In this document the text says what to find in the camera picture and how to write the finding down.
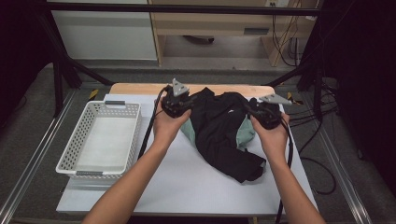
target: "garment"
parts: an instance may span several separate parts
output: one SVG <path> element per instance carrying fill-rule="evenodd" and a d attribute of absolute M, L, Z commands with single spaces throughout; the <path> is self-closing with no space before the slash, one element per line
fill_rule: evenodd
<path fill-rule="evenodd" d="M 240 183 L 260 177 L 266 160 L 243 148 L 255 135 L 245 107 L 248 100 L 238 92 L 215 96 L 208 88 L 194 96 L 190 119 L 181 131 L 224 174 Z"/>

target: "white tray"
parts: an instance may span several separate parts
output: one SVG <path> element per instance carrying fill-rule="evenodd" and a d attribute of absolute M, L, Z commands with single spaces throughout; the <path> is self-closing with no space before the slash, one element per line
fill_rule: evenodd
<path fill-rule="evenodd" d="M 123 101 L 88 102 L 56 172 L 71 178 L 120 178 L 132 164 L 140 109 Z"/>

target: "gray floor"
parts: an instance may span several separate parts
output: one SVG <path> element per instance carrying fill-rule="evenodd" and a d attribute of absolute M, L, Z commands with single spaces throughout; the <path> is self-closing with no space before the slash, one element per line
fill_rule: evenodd
<path fill-rule="evenodd" d="M 279 77 L 289 70 L 284 64 L 279 67 L 269 66 L 267 55 L 258 38 L 237 38 L 217 36 L 212 45 L 200 40 L 191 40 L 182 36 L 171 36 L 167 39 L 162 67 L 152 65 L 128 65 L 122 69 L 114 66 L 101 67 L 91 64 L 104 77 L 118 82 L 169 82 L 173 77 L 185 83 L 209 84 L 250 84 L 258 85 Z M 295 83 L 298 78 L 291 79 L 284 86 L 276 88 L 278 94 L 286 96 L 291 92 L 297 100 L 301 94 L 312 96 L 312 92 L 297 92 Z M 64 146 L 74 129 L 83 106 L 88 101 L 92 85 L 85 85 L 77 91 L 76 99 L 67 113 L 64 123 L 55 135 L 47 154 L 35 173 L 30 187 L 26 190 L 14 217 L 38 219 L 81 220 L 82 216 L 59 214 L 55 211 L 62 196 L 61 190 L 67 177 L 55 172 Z M 103 99 L 109 87 L 100 87 L 97 100 Z M 53 74 L 44 69 L 36 81 L 26 92 L 25 105 L 15 111 L 7 125 L 0 130 L 0 203 L 6 201 L 17 183 L 26 164 L 35 152 L 42 136 L 52 121 L 54 111 Z M 323 98 L 323 102 L 332 102 L 331 96 Z M 335 103 L 323 106 L 323 110 L 335 106 Z M 287 113 L 306 111 L 307 106 L 293 105 L 285 107 Z M 305 112 L 291 115 L 299 118 L 308 115 Z M 301 147 L 314 133 L 313 122 L 292 128 L 297 148 Z M 368 161 L 359 160 L 357 149 L 350 134 L 335 113 L 325 117 L 322 129 L 326 130 L 334 144 L 340 161 L 344 164 L 350 181 L 361 196 L 361 201 L 373 223 L 396 223 L 396 200 L 391 195 L 374 166 Z M 317 136 L 304 150 L 303 156 L 320 161 L 331 169 L 325 154 L 325 146 Z M 311 187 L 318 191 L 327 191 L 332 187 L 330 176 L 310 161 L 303 161 Z M 345 194 L 340 187 L 330 195 L 315 194 L 320 213 L 329 223 L 355 223 Z M 260 223 L 271 220 L 259 218 Z"/>

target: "light green cloth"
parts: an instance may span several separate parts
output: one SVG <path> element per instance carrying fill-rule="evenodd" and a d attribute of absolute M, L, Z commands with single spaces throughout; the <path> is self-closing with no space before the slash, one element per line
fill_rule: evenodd
<path fill-rule="evenodd" d="M 190 139 L 190 142 L 196 148 L 195 131 L 192 128 L 191 120 L 188 119 L 183 125 L 181 125 L 180 130 Z M 238 133 L 236 134 L 236 147 L 244 150 L 246 148 L 246 144 L 254 138 L 255 134 L 256 132 L 253 129 L 250 119 L 248 119 L 248 116 L 245 116 L 245 119 L 242 121 L 242 124 L 238 129 Z"/>

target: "forearm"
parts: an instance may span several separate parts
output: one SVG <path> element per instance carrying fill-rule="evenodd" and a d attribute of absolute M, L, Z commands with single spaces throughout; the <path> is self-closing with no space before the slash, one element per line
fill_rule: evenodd
<path fill-rule="evenodd" d="M 167 144 L 154 142 L 136 164 L 95 204 L 83 223 L 126 223 L 163 160 Z"/>
<path fill-rule="evenodd" d="M 285 162 L 271 163 L 289 223 L 325 223 Z"/>

